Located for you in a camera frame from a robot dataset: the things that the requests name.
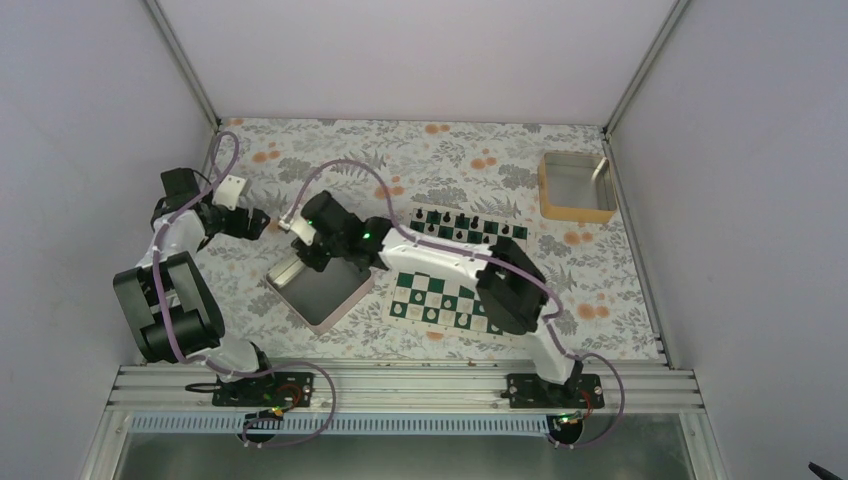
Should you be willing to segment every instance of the white wall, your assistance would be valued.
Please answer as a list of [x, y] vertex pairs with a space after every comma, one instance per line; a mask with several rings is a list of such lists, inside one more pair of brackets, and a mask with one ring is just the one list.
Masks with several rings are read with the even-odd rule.
[[695, 1], [613, 146], [730, 473], [848, 478], [848, 6]]
[[160, 0], [219, 115], [603, 125], [673, 0]]
[[6, 2], [0, 65], [0, 477], [75, 478], [137, 351], [112, 276], [211, 130], [137, 0]]

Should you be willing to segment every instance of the green and white chessboard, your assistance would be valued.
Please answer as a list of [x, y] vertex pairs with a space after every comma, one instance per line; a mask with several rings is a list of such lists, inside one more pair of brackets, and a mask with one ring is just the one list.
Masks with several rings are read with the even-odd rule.
[[[405, 224], [419, 234], [457, 242], [494, 244], [497, 237], [506, 236], [525, 252], [536, 245], [535, 233], [527, 225], [490, 215], [413, 203], [404, 218]], [[420, 272], [393, 272], [390, 285], [382, 315], [387, 323], [484, 342], [517, 344], [518, 337], [489, 323], [476, 292], [456, 282]]]

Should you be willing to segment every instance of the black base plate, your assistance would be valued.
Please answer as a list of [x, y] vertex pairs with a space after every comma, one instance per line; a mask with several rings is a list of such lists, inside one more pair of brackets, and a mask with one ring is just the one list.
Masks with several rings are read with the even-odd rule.
[[[579, 392], [573, 398], [562, 397], [562, 400], [557, 403], [551, 400], [550, 395], [545, 391], [545, 386], [551, 386], [547, 382], [542, 381], [535, 373], [512, 373], [506, 376], [507, 390], [503, 397], [509, 398], [509, 408], [528, 409], [528, 408], [586, 408], [586, 399]], [[595, 393], [595, 387], [601, 386], [601, 377], [586, 373], [580, 375], [577, 383], [577, 389], [589, 394], [589, 399], [592, 402], [592, 408], [604, 407], [604, 394]], [[515, 393], [509, 393], [509, 388], [515, 387]]]
[[297, 385], [303, 394], [295, 407], [305, 408], [312, 400], [315, 375], [308, 372], [276, 372], [260, 378], [245, 378], [232, 384], [219, 384], [212, 395], [212, 405], [216, 407], [278, 407], [283, 406], [285, 398], [291, 398], [292, 390], [282, 388], [285, 385]]

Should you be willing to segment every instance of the box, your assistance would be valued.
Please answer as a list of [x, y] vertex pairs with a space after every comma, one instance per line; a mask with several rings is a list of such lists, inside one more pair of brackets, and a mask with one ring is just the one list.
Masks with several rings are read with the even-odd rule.
[[539, 204], [551, 220], [607, 223], [618, 209], [609, 161], [602, 155], [546, 153], [539, 165]]
[[370, 270], [334, 258], [323, 272], [308, 268], [293, 250], [265, 276], [268, 285], [316, 335], [325, 333], [374, 288]]

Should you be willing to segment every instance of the patterned tablecloth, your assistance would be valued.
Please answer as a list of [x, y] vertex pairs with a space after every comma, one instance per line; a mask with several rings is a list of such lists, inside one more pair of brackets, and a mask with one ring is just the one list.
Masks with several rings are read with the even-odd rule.
[[[606, 225], [557, 222], [539, 214], [536, 169], [548, 150], [601, 153], [596, 127], [235, 118], [241, 140], [234, 174], [251, 180], [247, 203], [279, 216], [308, 172], [335, 158], [377, 169], [398, 211], [410, 201], [521, 219], [537, 229], [534, 262], [567, 307], [556, 321], [563, 343], [611, 359], [657, 357], [633, 258], [618, 214]], [[232, 154], [226, 140], [217, 162]], [[377, 182], [364, 172], [324, 172], [306, 199], [328, 189], [360, 218], [385, 215]], [[528, 358], [518, 348], [393, 327], [380, 321], [389, 275], [328, 333], [316, 337], [263, 282], [292, 236], [274, 224], [256, 242], [218, 236], [197, 255], [229, 331], [271, 356], [374, 359]]]

